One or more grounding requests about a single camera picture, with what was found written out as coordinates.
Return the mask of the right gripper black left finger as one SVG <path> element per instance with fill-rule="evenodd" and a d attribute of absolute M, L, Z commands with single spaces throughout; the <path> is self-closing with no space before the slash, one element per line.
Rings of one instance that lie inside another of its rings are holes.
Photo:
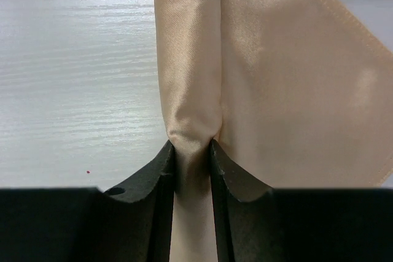
<path fill-rule="evenodd" d="M 168 261 L 174 148 L 107 191 L 3 188 L 2 261 Z"/>

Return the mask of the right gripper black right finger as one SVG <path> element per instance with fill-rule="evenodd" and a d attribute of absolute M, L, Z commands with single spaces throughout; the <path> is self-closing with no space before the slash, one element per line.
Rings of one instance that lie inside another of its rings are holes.
<path fill-rule="evenodd" d="M 391 261 L 389 188 L 272 188 L 209 146 L 219 261 Z"/>

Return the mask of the peach cloth napkin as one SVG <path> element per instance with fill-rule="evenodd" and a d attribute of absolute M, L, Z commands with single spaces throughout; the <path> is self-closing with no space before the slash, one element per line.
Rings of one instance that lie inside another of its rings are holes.
<path fill-rule="evenodd" d="M 208 145 L 272 187 L 392 173 L 392 53 L 339 0 L 155 0 L 171 261 L 216 261 Z"/>

